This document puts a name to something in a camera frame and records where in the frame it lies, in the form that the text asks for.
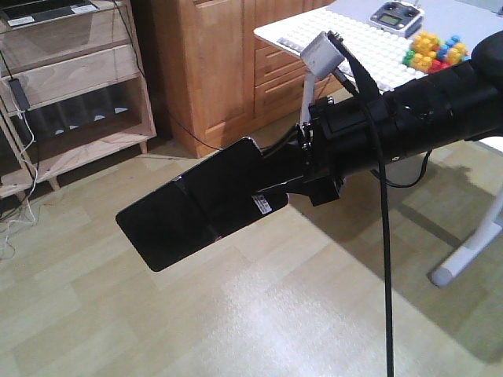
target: drawer front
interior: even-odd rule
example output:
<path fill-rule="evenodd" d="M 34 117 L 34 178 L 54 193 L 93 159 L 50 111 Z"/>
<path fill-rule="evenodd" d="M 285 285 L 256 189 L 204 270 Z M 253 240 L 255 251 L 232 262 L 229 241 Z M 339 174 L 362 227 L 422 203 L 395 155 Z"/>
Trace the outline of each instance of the drawer front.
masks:
<path fill-rule="evenodd" d="M 276 47 L 268 46 L 255 51 L 255 85 L 276 79 L 303 66 L 300 59 Z"/>
<path fill-rule="evenodd" d="M 117 9 L 10 29 L 0 34 L 2 51 L 14 73 L 126 43 L 129 43 L 127 31 Z M 2 76 L 5 75 L 2 64 Z"/>
<path fill-rule="evenodd" d="M 131 45 L 92 53 L 84 57 L 22 72 L 16 77 L 32 107 L 73 97 L 91 88 L 113 84 L 138 73 Z M 2 78 L 0 95 L 9 113 L 16 111 L 10 94 L 9 78 Z"/>
<path fill-rule="evenodd" d="M 286 75 L 266 82 L 255 88 L 255 114 L 268 112 L 302 98 L 304 68 L 298 68 Z"/>
<path fill-rule="evenodd" d="M 275 80 L 255 88 L 255 116 L 271 112 L 276 108 L 295 102 L 300 108 L 304 90 L 304 68 L 296 69 Z M 316 83 L 314 98 L 327 95 L 342 86 L 331 76 Z"/>

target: wooden floor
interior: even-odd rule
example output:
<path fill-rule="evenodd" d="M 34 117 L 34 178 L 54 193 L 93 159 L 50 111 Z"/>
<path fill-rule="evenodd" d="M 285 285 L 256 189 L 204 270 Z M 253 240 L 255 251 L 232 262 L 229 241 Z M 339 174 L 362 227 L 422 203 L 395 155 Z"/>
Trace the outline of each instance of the wooden floor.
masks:
<path fill-rule="evenodd" d="M 266 145 L 295 120 L 257 140 Z M 34 200 L 39 223 L 11 237 L 15 255 L 0 263 L 1 376 L 385 375 L 375 178 L 351 177 L 343 198 L 321 207 L 291 196 L 153 273 L 114 217 L 194 163 L 174 142 L 146 156 L 131 149 Z M 417 187 L 390 191 L 395 375 L 503 375 L 503 238 L 449 287 L 427 278 L 502 177 L 501 157 L 458 143 L 433 153 Z"/>

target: sticker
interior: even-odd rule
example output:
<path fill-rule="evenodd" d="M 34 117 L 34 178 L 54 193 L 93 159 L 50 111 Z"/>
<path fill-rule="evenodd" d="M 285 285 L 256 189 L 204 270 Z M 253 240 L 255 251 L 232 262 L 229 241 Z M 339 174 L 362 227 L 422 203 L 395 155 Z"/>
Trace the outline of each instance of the sticker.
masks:
<path fill-rule="evenodd" d="M 273 211 L 264 195 L 252 195 L 251 197 L 257 207 L 260 209 L 260 213 L 268 214 Z"/>
<path fill-rule="evenodd" d="M 75 14 L 80 14 L 80 13 L 93 12 L 96 9 L 97 9 L 97 7 L 94 5 L 84 5 L 84 6 L 76 6 L 75 8 L 72 8 L 72 12 Z"/>
<path fill-rule="evenodd" d="M 8 20 L 7 21 L 9 26 L 19 26 L 19 25 L 29 24 L 31 22 L 35 22 L 35 18 L 33 18 L 32 16 L 23 17 L 23 18 L 16 18 L 15 20 Z"/>

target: wooden shelf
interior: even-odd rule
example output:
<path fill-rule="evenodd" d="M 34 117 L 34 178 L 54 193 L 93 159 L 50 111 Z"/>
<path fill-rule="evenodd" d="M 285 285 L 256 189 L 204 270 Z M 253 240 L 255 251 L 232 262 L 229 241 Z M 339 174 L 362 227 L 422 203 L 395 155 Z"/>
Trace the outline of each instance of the wooden shelf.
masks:
<path fill-rule="evenodd" d="M 8 77 L 3 75 L 0 95 L 5 102 L 1 110 L 6 123 L 1 120 L 0 123 L 13 156 L 0 160 L 1 197 L 31 187 L 24 160 L 39 165 L 37 182 L 49 181 L 53 189 L 58 189 L 58 175 L 133 145 L 140 145 L 146 153 L 146 141 L 156 136 L 147 86 L 140 74 L 141 57 L 130 3 L 118 2 L 132 41 L 113 2 L 97 0 L 94 4 L 99 9 L 92 13 L 14 29 L 5 23 L 0 25 L 7 62 L 27 95 L 31 116 L 37 119 L 30 126 L 46 127 L 43 137 L 21 155 L 24 145 L 18 131 L 23 131 L 24 142 L 29 133 L 24 122 L 13 123 L 10 118 L 17 115 L 17 110 Z M 60 129 L 57 125 L 66 120 L 60 110 L 57 110 L 58 120 L 52 116 L 42 117 L 63 108 L 66 100 L 86 98 L 115 84 L 120 85 L 127 105 L 112 106 L 103 119 L 92 121 L 93 117 L 84 117 L 85 124 L 66 124 Z"/>
<path fill-rule="evenodd" d="M 39 181 L 48 181 L 122 149 L 146 142 L 152 136 L 145 133 L 139 119 L 129 111 L 57 135 L 40 145 Z M 31 156 L 35 153 L 35 150 L 30 151 Z"/>

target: black cable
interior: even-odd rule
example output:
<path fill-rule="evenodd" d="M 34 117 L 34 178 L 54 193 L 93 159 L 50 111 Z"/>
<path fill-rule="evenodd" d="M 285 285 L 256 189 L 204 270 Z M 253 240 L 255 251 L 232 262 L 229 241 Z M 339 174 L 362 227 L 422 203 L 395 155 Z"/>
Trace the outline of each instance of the black cable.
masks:
<path fill-rule="evenodd" d="M 367 104 L 360 98 L 359 92 L 349 80 L 343 80 L 344 88 L 359 102 L 363 114 L 369 123 L 370 135 L 376 149 L 377 163 L 379 167 L 378 178 L 380 183 L 380 210 L 383 222 L 383 258 L 384 258 L 384 305 L 386 308 L 386 364 L 387 377 L 395 375 L 394 350 L 393 350 L 393 297 L 391 277 L 391 230 L 389 207 L 387 197 L 387 178 L 384 153 L 380 143 L 379 132 Z"/>
<path fill-rule="evenodd" d="M 273 145 L 263 149 L 263 158 L 268 159 L 273 156 L 279 149 L 281 149 L 285 144 L 287 144 L 293 135 L 297 134 L 297 127 L 293 126 Z"/>
<path fill-rule="evenodd" d="M 13 73 L 10 71 L 10 68 L 9 68 L 9 65 L 7 64 L 6 58 L 3 56 L 2 49 L 0 49 L 0 56 L 2 57 L 3 64 L 4 64 L 4 65 L 6 66 L 6 68 L 7 68 L 7 72 L 9 73 L 10 78 L 11 78 L 12 80 L 14 80 Z"/>
<path fill-rule="evenodd" d="M 4 63 L 6 64 L 6 68 L 7 70 L 10 72 L 8 66 L 7 66 L 7 63 L 5 61 L 5 58 L 3 56 L 3 53 L 2 51 L 0 50 L 0 54 L 2 55 L 2 59 L 4 60 Z M 4 101 L 3 97 L 0 96 L 0 102 L 2 102 L 2 106 L 3 108 L 6 110 L 6 112 L 8 113 L 9 110 L 7 110 L 7 106 L 6 106 L 6 102 Z M 0 116 L 2 117 L 2 121 L 4 122 L 5 125 L 7 125 L 7 130 L 10 134 L 10 137 L 15 140 L 15 137 L 13 135 L 13 132 L 11 131 L 11 129 L 9 128 L 9 124 L 7 123 L 7 119 L 5 118 L 5 116 L 3 115 L 3 112 L 0 111 Z M 37 184 L 37 182 L 35 181 L 35 175 L 31 172 L 31 169 L 30 169 L 30 166 L 28 165 L 28 163 L 26 161 L 24 161 L 24 165 L 26 166 L 27 170 L 28 170 L 28 173 L 30 174 L 31 176 L 31 186 L 30 186 L 30 193 L 32 194 L 31 190 L 33 190 L 33 188 L 35 187 L 35 185 Z M 39 170 L 39 167 L 40 167 L 40 147 L 39 145 L 37 144 L 37 171 Z M 30 199 L 31 197 L 31 194 L 27 194 L 26 192 L 24 193 L 24 198 L 22 200 L 20 200 L 19 204 L 14 207 L 8 214 L 6 214 L 5 216 L 3 216 L 3 211 L 2 211 L 2 216 L 0 216 L 0 221 L 5 221 L 7 220 L 8 218 L 12 217 L 22 206 L 23 206 L 23 203 Z"/>
<path fill-rule="evenodd" d="M 126 32 L 127 32 L 127 36 L 130 40 L 130 43 L 131 43 L 131 47 L 133 48 L 133 51 L 134 51 L 134 56 L 136 58 L 136 65 L 138 67 L 138 70 L 140 71 L 141 75 L 143 76 L 143 78 L 146 80 L 146 76 L 145 76 L 145 73 L 143 72 L 143 70 L 141 69 L 141 66 L 140 66 L 140 60 L 138 58 L 138 51 L 136 50 L 136 47 L 134 46 L 134 40 L 133 40 L 133 35 L 131 34 L 130 30 L 129 30 L 129 27 L 127 26 L 127 22 L 126 20 L 124 19 L 124 16 L 123 16 L 123 13 L 121 12 L 120 10 L 120 7 L 119 7 L 119 4 L 117 4 L 117 1 L 116 0 L 110 0 L 111 2 L 114 3 L 115 7 L 117 8 L 117 11 L 119 11 L 119 15 L 120 15 L 120 19 L 122 20 L 123 24 L 124 24 L 124 27 L 126 28 Z M 207 143 L 205 143 L 204 141 L 202 141 L 201 139 L 199 139 L 196 135 L 194 135 L 192 132 L 190 132 L 190 130 L 185 127 L 181 122 L 179 122 L 175 117 L 174 115 L 172 115 L 169 110 L 167 110 L 167 114 L 170 116 L 170 118 L 172 118 L 174 120 L 174 122 L 177 124 L 177 126 L 180 126 L 186 133 L 188 133 L 194 140 L 196 141 L 199 141 L 202 145 L 210 148 L 210 149 L 214 149 L 215 151 L 222 151 L 221 148 L 217 148 L 217 147 L 214 147 L 212 145 L 209 145 Z"/>
<path fill-rule="evenodd" d="M 330 83 L 330 79 L 327 79 L 323 88 L 321 88 L 320 93 L 316 96 L 315 101 L 319 100 L 321 98 L 321 96 L 323 96 L 323 92 L 325 92 L 325 89 L 327 89 L 327 86 L 329 85 L 329 83 Z M 271 145 L 267 145 L 266 147 L 261 147 L 260 152 L 269 153 L 271 151 L 271 148 L 275 147 L 276 145 L 277 145 L 277 142 L 275 142 L 274 144 L 271 144 Z"/>
<path fill-rule="evenodd" d="M 426 153 L 426 155 L 424 155 L 423 163 L 421 164 L 421 170 L 420 170 L 419 176 L 417 177 L 417 179 L 414 182 L 408 183 L 406 185 L 400 185 L 398 183 L 394 183 L 394 182 L 387 179 L 386 184 L 388 186 L 394 187 L 396 189 L 403 189 L 403 188 L 408 189 L 410 187 L 417 185 L 419 183 L 419 181 L 421 179 L 423 179 L 424 175 L 426 174 L 426 169 L 428 168 L 428 159 L 430 158 L 431 152 L 433 152 L 433 151 L 428 151 Z M 371 170 L 370 173 L 372 173 L 372 175 L 374 177 L 379 178 L 379 172 L 377 170 Z"/>
<path fill-rule="evenodd" d="M 111 0 L 114 5 L 116 6 L 117 8 L 117 11 L 119 12 L 119 16 L 120 16 L 120 19 L 123 21 L 123 24 L 124 24 L 124 27 L 126 28 L 126 32 L 127 32 L 127 36 L 129 37 L 129 40 L 131 42 L 131 45 L 133 46 L 133 52 L 134 52 L 134 57 L 136 59 L 136 65 L 138 66 L 138 70 L 140 71 L 141 75 L 143 76 L 144 79 L 146 79 L 145 77 L 145 73 L 143 72 L 143 70 L 141 69 L 140 67 L 140 59 L 138 57 L 138 51 L 134 48 L 134 43 L 133 43 L 133 35 L 131 34 L 131 31 L 129 30 L 129 27 L 127 26 L 127 22 L 126 20 L 124 19 L 124 15 L 123 13 L 120 11 L 120 7 L 119 7 L 119 4 L 117 4 L 117 1 L 116 0 Z"/>
<path fill-rule="evenodd" d="M 222 151 L 223 149 L 222 148 L 217 148 L 217 147 L 214 147 L 212 145 L 209 145 L 209 144 L 206 144 L 204 141 L 202 141 L 201 139 L 199 139 L 196 135 L 194 135 L 192 132 L 190 132 L 183 124 L 181 124 L 170 112 L 167 113 L 170 118 L 172 118 L 174 120 L 174 122 L 179 125 L 186 133 L 188 133 L 192 138 L 194 138 L 195 140 L 199 141 L 202 145 L 205 145 L 207 146 L 208 148 L 211 148 L 211 149 L 214 149 L 215 151 Z"/>
<path fill-rule="evenodd" d="M 3 219 L 3 213 L 6 210 L 6 202 L 3 198 L 0 198 L 0 221 Z"/>

